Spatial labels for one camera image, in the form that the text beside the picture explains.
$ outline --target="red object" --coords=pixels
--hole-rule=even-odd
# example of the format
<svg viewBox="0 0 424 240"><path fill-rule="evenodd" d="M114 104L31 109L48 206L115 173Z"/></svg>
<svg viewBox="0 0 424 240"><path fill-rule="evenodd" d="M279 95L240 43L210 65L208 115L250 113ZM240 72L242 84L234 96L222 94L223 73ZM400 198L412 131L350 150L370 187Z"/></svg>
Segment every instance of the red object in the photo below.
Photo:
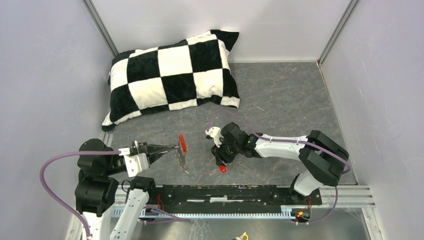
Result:
<svg viewBox="0 0 424 240"><path fill-rule="evenodd" d="M219 165L218 167L221 170L221 172L223 173L227 172L227 168L225 166Z"/></svg>
<svg viewBox="0 0 424 240"><path fill-rule="evenodd" d="M186 154L187 153L186 141L184 140L184 137L181 133L179 134L179 142L181 143L182 153Z"/></svg>

